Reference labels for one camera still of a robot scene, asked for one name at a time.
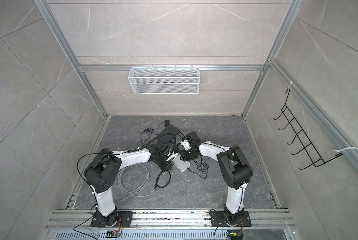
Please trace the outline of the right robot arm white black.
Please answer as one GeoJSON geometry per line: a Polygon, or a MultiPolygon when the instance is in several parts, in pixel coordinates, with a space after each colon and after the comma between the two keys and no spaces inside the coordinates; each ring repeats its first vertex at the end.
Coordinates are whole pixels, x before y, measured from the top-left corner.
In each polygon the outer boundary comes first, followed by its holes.
{"type": "Polygon", "coordinates": [[[210,141],[202,141],[195,132],[182,138],[179,145],[184,161],[198,157],[208,157],[218,162],[222,177],[228,186],[228,196],[224,210],[210,211],[210,216],[217,221],[215,226],[237,225],[250,226],[249,214],[245,211],[244,195],[254,171],[238,146],[224,147],[210,141]]]}

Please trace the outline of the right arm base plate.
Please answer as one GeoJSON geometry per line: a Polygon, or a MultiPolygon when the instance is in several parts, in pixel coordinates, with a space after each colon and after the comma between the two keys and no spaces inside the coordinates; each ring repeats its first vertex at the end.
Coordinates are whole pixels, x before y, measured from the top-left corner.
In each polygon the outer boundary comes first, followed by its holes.
{"type": "Polygon", "coordinates": [[[249,212],[240,211],[237,214],[232,214],[228,210],[209,211],[211,223],[213,227],[251,227],[251,218],[249,212]]]}

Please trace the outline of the dark grey network switch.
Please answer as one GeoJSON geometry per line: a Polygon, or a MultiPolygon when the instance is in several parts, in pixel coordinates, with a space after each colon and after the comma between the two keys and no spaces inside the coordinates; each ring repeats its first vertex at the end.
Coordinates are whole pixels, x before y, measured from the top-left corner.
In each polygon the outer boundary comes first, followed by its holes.
{"type": "Polygon", "coordinates": [[[174,141],[176,135],[180,132],[180,129],[173,125],[167,126],[161,133],[158,134],[157,144],[163,146],[164,144],[169,144],[171,141],[174,141]]]}

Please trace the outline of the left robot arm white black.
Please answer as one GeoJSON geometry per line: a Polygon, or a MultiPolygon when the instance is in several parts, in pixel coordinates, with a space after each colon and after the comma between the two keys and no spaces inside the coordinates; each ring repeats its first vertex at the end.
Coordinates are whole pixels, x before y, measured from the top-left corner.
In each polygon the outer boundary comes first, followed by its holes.
{"type": "Polygon", "coordinates": [[[155,188],[160,190],[159,178],[164,173],[170,173],[171,159],[178,155],[176,149],[176,134],[162,133],[146,142],[143,146],[126,151],[111,151],[107,148],[94,154],[94,159],[83,173],[78,174],[92,189],[96,200],[96,212],[93,214],[92,227],[122,227],[130,225],[130,213],[119,213],[113,200],[112,186],[116,181],[121,182],[121,170],[125,168],[153,162],[160,168],[155,179],[155,188]]]}

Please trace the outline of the black power adapter with cord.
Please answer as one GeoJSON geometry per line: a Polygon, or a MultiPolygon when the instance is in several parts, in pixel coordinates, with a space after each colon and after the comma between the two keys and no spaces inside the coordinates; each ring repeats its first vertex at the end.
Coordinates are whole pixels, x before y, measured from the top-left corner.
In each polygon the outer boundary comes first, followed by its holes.
{"type": "Polygon", "coordinates": [[[158,127],[156,128],[146,128],[144,130],[139,131],[139,137],[140,137],[140,141],[142,144],[144,144],[146,141],[148,141],[150,139],[150,137],[152,135],[156,135],[157,133],[155,132],[155,130],[158,130],[161,125],[164,124],[165,127],[170,125],[170,120],[165,120],[163,122],[161,122],[158,127]]]}

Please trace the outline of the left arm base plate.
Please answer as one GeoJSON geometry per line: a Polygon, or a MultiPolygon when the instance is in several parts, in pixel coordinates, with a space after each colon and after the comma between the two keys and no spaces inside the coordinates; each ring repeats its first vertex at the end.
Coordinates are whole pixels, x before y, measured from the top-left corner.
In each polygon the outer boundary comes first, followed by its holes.
{"type": "Polygon", "coordinates": [[[133,212],[114,211],[107,217],[100,212],[95,212],[90,227],[98,228],[129,228],[132,221],[133,212]]]}

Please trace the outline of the white rectangular box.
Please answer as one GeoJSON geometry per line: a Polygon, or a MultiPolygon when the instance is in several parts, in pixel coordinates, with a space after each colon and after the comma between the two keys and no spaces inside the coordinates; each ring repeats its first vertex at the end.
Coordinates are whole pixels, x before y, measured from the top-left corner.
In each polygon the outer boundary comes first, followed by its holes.
{"type": "Polygon", "coordinates": [[[184,173],[191,165],[189,162],[182,161],[181,156],[179,155],[173,158],[172,162],[182,173],[184,173]]]}

